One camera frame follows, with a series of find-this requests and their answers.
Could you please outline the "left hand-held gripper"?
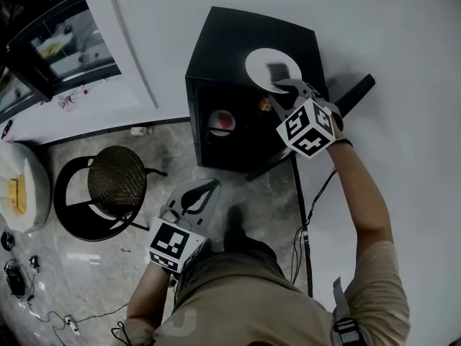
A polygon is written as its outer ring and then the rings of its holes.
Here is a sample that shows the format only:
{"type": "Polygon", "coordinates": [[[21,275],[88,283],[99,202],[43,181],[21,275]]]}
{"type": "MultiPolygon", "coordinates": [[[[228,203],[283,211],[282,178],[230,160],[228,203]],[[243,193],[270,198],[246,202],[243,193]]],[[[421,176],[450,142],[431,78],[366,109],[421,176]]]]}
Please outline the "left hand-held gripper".
{"type": "Polygon", "coordinates": [[[178,186],[150,227],[150,260],[169,272],[181,273],[209,236],[221,183],[197,179],[178,186]]]}

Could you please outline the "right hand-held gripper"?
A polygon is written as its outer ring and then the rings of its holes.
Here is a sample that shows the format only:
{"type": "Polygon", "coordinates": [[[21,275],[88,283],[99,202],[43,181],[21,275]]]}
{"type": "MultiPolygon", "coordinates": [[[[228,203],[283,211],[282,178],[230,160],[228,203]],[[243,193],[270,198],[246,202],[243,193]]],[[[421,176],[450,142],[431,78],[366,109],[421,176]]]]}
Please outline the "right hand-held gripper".
{"type": "Polygon", "coordinates": [[[281,123],[276,131],[285,143],[277,156],[285,158],[296,152],[312,159],[339,137],[335,130],[342,118],[336,105],[316,98],[315,90],[302,79],[281,79],[276,88],[295,94],[270,94],[269,100],[281,123]]]}

